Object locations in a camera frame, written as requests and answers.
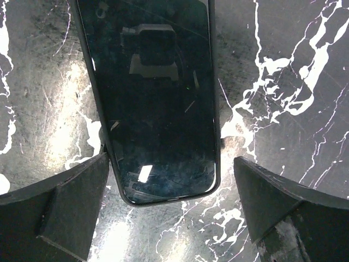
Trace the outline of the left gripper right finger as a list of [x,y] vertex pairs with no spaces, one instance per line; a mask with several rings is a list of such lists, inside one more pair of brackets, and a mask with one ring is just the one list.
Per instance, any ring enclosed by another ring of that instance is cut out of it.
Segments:
[[261,261],[348,261],[348,200],[277,175],[244,158],[234,176]]

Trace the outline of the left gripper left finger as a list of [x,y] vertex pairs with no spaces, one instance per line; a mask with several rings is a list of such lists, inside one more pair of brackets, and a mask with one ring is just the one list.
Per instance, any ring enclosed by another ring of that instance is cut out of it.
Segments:
[[87,261],[109,157],[1,195],[1,261]]

